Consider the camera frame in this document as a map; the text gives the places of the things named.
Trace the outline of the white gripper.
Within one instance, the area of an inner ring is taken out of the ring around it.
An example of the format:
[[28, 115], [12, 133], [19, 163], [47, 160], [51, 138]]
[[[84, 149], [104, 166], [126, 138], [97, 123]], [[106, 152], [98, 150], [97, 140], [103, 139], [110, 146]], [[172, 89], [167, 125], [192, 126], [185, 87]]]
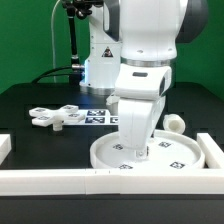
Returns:
[[115, 83], [119, 97], [120, 143], [135, 151], [135, 157], [148, 157], [147, 142], [165, 106], [165, 92], [171, 85], [172, 69], [136, 67], [122, 64]]

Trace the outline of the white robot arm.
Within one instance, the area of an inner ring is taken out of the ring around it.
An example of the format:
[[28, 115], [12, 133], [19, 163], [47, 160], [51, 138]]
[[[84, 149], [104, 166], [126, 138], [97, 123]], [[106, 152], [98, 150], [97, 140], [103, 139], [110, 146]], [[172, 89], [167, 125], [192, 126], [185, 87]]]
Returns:
[[207, 19], [207, 0], [103, 0], [93, 9], [91, 50], [80, 86], [118, 98], [118, 131], [93, 143], [93, 162], [101, 156], [148, 157], [172, 83], [176, 45], [193, 41]]

